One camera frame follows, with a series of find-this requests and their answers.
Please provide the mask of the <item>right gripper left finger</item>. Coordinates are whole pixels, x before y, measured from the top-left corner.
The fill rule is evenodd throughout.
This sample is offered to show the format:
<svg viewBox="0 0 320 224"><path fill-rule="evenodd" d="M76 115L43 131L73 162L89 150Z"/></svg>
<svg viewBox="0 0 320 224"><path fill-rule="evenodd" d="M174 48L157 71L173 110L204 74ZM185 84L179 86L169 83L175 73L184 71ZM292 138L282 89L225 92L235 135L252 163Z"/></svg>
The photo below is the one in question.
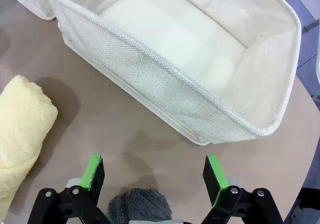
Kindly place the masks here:
<svg viewBox="0 0 320 224"><path fill-rule="evenodd" d="M103 159L93 154L78 185L57 193L51 188L38 192L31 210L29 224L65 224L79 218L83 224L109 224L98 208L98 200L105 179Z"/></svg>

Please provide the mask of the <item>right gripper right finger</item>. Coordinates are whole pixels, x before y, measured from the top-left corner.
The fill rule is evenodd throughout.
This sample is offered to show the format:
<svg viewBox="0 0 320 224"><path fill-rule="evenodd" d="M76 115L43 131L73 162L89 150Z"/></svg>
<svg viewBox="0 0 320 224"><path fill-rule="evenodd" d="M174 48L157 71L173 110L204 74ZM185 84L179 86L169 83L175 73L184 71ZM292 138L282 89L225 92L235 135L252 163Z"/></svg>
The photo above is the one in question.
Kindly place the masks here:
<svg viewBox="0 0 320 224"><path fill-rule="evenodd" d="M244 224L283 223L270 191L257 188L250 193L229 184L215 155L205 157L202 176L212 205L203 224L226 224L231 217Z"/></svg>

